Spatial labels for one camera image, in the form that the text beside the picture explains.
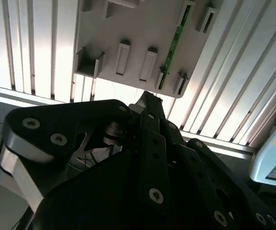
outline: screw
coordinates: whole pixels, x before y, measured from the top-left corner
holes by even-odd
[[[216,221],[218,221],[223,227],[228,225],[228,221],[226,220],[225,216],[220,211],[214,212],[214,217]]]
[[[273,217],[270,216],[270,215],[267,215],[267,217],[268,217],[268,219],[270,220],[270,222],[271,222],[273,225],[276,226],[276,221],[273,219]]]
[[[123,112],[127,111],[127,109],[124,106],[119,106],[119,109],[121,109]]]
[[[53,144],[59,146],[64,146],[67,143],[67,138],[60,133],[53,134],[50,139]]]
[[[149,190],[149,197],[152,201],[156,202],[157,204],[163,203],[163,195],[161,191],[159,191],[157,188],[151,188]]]
[[[196,144],[198,147],[200,147],[200,148],[203,147],[203,144],[202,144],[201,142],[199,142],[199,141],[197,141],[195,144]]]
[[[266,220],[264,219],[264,217],[260,213],[256,212],[255,216],[256,216],[257,220],[259,222],[261,222],[263,225],[267,224]]]
[[[28,129],[37,129],[40,127],[40,122],[37,119],[28,117],[22,121],[22,125]]]
[[[175,124],[173,124],[173,123],[169,123],[169,126],[171,127],[171,128],[173,128],[173,129],[176,129],[176,126],[175,126]]]

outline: bolt head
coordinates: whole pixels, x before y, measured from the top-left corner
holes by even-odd
[[[68,141],[67,138],[60,133],[53,134],[50,140],[53,144],[59,145],[59,146],[64,146]]]
[[[163,195],[157,188],[151,188],[149,190],[149,197],[152,201],[159,205],[163,203]]]

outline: ceiling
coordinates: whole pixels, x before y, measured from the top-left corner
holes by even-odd
[[[110,0],[115,8],[109,17],[107,1],[96,2],[0,1],[0,102],[130,104],[148,90],[163,99],[166,117],[184,137],[234,155],[264,143],[276,119],[276,0]],[[187,4],[193,7],[159,90],[159,67]],[[120,46],[124,38],[129,53]],[[149,46],[157,46],[156,59],[143,82],[140,69]],[[95,63],[88,73],[79,68],[76,53],[82,48]],[[104,61],[98,57],[102,52]],[[118,76],[117,57],[124,54],[125,72]],[[181,95],[175,91],[178,71],[188,77]]]

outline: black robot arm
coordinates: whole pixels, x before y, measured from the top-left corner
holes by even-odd
[[[98,150],[109,157],[96,163]],[[203,142],[186,143],[149,92],[129,107],[107,100],[11,111],[0,183],[31,208],[21,229],[276,229],[263,201]]]

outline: wall-mounted holder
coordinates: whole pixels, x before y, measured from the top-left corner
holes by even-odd
[[[213,27],[217,16],[217,10],[212,7],[206,7],[206,10],[202,16],[198,31],[209,34]]]
[[[127,58],[130,49],[130,41],[122,40],[119,44],[117,57],[115,59],[115,70],[117,75],[123,76],[127,64]]]
[[[83,0],[81,12],[88,12],[92,10],[92,0]]]
[[[76,73],[96,78],[104,66],[105,53],[102,52],[99,57],[92,59],[88,57],[86,48],[82,48],[78,53],[78,66]]]
[[[173,88],[174,95],[182,95],[187,88],[189,78],[186,73],[179,72],[178,78]]]
[[[155,88],[156,88],[156,89],[158,89],[158,88],[159,88],[159,85],[161,84],[161,80],[162,80],[162,78],[163,78],[163,74],[164,74],[163,68],[160,67],[160,68],[159,68],[159,73],[158,73],[158,78],[157,78],[156,83],[155,83]]]
[[[126,9],[133,9],[139,6],[141,0],[105,0],[103,8],[103,19],[114,14],[123,12]]]
[[[150,47],[143,62],[139,81],[147,82],[150,79],[157,59],[157,49]]]

